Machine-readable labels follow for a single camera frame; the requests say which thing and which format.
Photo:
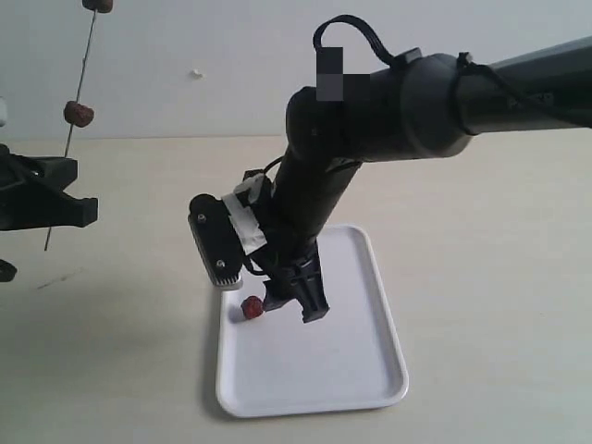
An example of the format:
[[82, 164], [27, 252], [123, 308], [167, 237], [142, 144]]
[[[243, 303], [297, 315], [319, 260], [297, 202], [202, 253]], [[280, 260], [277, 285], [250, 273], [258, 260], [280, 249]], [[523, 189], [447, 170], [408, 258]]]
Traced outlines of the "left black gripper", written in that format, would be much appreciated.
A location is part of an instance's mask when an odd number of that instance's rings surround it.
[[[37, 178], [55, 188], [37, 185]], [[1, 230], [85, 228], [98, 220], [97, 198], [65, 192], [78, 178], [78, 161], [61, 156], [12, 154], [1, 144]]]

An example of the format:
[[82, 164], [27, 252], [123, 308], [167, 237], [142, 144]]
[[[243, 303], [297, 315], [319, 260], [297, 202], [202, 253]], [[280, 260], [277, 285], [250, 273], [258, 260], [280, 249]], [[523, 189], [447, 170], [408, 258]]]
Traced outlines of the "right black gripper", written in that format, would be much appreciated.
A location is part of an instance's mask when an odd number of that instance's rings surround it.
[[297, 301], [302, 307], [304, 324], [323, 318], [329, 305], [316, 240], [302, 238], [276, 219], [261, 222], [259, 228], [265, 235], [265, 244], [250, 253], [249, 258], [269, 276], [264, 281], [264, 310], [274, 311]]

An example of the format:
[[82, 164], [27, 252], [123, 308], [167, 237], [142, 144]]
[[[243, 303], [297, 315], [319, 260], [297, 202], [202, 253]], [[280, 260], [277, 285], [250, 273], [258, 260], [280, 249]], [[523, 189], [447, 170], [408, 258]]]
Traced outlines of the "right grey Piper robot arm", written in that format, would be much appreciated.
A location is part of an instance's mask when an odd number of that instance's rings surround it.
[[259, 208], [268, 245], [253, 260], [266, 276], [264, 308], [298, 302], [304, 322], [328, 312], [316, 239], [361, 165], [452, 157], [482, 133], [590, 124], [589, 38], [491, 65], [412, 50], [373, 73], [357, 100], [320, 102], [316, 88], [299, 90]]

